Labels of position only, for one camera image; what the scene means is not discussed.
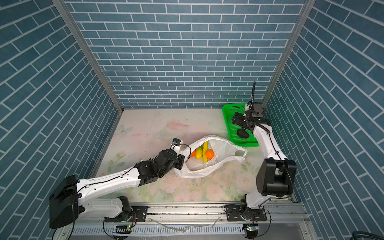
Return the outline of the yellow lemon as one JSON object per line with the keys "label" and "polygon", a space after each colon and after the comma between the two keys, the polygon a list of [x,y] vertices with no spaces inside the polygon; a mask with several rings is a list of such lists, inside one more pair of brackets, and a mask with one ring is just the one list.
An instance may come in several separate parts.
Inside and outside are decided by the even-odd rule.
{"label": "yellow lemon", "polygon": [[197,160],[201,159],[203,157],[203,146],[199,146],[196,150],[195,150],[195,158]]}

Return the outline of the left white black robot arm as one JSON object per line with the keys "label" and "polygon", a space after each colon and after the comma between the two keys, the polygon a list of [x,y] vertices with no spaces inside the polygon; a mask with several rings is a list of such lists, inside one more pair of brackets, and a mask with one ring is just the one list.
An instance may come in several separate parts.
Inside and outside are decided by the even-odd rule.
{"label": "left white black robot arm", "polygon": [[81,214],[86,214],[87,203],[110,193],[140,187],[164,177],[172,169],[182,169],[185,156],[180,149],[166,149],[153,159],[136,163],[121,172],[92,179],[65,177],[49,196],[51,229],[58,229],[75,222]]}

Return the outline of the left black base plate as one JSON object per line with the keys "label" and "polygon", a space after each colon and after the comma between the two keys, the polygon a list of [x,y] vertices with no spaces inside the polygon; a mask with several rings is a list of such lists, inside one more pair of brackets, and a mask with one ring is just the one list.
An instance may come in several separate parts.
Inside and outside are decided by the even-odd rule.
{"label": "left black base plate", "polygon": [[132,211],[123,211],[121,212],[117,217],[115,218],[106,218],[106,223],[141,223],[145,222],[147,213],[148,213],[148,206],[131,206]]}

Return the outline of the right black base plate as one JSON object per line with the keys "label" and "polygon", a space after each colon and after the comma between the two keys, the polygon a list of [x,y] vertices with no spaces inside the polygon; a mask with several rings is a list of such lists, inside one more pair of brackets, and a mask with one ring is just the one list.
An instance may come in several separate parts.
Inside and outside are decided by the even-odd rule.
{"label": "right black base plate", "polygon": [[264,222],[267,220],[266,212],[264,209],[250,209],[241,205],[228,204],[224,206],[224,211],[226,213],[228,222]]}

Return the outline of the aluminium front rail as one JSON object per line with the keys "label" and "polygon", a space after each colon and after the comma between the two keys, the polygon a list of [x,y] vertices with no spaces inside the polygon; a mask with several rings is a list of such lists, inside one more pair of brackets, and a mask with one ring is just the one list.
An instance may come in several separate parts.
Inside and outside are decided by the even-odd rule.
{"label": "aluminium front rail", "polygon": [[[228,222],[224,206],[235,203],[200,203],[200,204],[135,204],[134,206],[148,206],[145,222],[141,223],[106,223],[105,217],[85,217],[74,223],[55,230],[54,240],[95,239],[102,237],[106,240],[133,240],[133,239],[204,239],[215,237],[220,240],[240,238],[241,240],[315,240],[314,228],[302,204],[291,202],[274,202],[267,204],[263,209],[267,220],[264,222],[240,221]],[[218,224],[242,224],[244,235],[176,235],[158,237],[123,237],[123,236],[74,236],[76,226],[92,225],[102,226],[117,225],[127,230],[136,225],[218,225]]]}

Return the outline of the white plastic bag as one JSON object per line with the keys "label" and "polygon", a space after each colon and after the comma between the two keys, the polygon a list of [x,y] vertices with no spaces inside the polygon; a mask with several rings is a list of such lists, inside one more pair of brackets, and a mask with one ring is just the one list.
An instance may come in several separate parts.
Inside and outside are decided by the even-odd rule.
{"label": "white plastic bag", "polygon": [[[205,143],[208,145],[208,150],[213,151],[212,159],[207,159],[206,163],[203,158],[197,159],[196,156],[191,155],[199,147],[203,147]],[[236,146],[229,140],[218,136],[205,136],[183,147],[180,154],[186,157],[186,162],[181,170],[174,169],[173,172],[181,178],[196,179],[206,177],[221,168],[225,163],[232,161],[242,163],[247,153],[247,149]]]}

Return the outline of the dark avocado fruit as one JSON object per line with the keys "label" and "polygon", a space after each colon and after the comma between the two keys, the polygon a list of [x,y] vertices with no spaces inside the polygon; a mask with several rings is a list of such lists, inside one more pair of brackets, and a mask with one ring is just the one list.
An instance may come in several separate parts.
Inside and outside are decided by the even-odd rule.
{"label": "dark avocado fruit", "polygon": [[248,139],[250,135],[247,133],[245,129],[237,129],[237,136],[241,139]]}

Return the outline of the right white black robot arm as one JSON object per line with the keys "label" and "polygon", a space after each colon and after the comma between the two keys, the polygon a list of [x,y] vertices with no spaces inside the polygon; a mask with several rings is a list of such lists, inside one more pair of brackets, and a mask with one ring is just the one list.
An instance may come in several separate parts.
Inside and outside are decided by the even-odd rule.
{"label": "right white black robot arm", "polygon": [[243,114],[235,113],[232,124],[238,126],[238,137],[247,139],[251,132],[257,139],[264,161],[256,177],[257,188],[244,196],[241,212],[254,212],[272,199],[289,198],[293,193],[297,170],[295,161],[289,160],[279,147],[270,121],[264,118],[262,104],[254,102],[256,82],[253,83],[251,101]]}

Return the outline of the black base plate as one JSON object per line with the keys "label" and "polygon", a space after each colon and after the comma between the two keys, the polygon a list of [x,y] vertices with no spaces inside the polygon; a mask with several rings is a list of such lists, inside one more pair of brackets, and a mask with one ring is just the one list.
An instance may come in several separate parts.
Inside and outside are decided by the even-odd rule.
{"label": "black base plate", "polygon": [[106,223],[141,223],[145,222],[147,213],[148,213],[148,206],[131,206],[132,211],[123,211],[121,212],[117,217],[115,218],[106,218]]}
{"label": "black base plate", "polygon": [[226,213],[228,222],[264,222],[267,220],[266,212],[264,209],[250,209],[241,205],[228,204],[224,206],[224,211]]}

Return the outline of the yellow banana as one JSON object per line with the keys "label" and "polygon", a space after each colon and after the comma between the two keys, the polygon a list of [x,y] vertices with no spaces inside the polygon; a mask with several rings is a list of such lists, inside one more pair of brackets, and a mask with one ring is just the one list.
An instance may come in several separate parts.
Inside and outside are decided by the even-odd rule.
{"label": "yellow banana", "polygon": [[203,144],[203,161],[204,161],[204,163],[206,163],[208,161],[207,151],[208,151],[208,142],[204,142],[204,144]]}

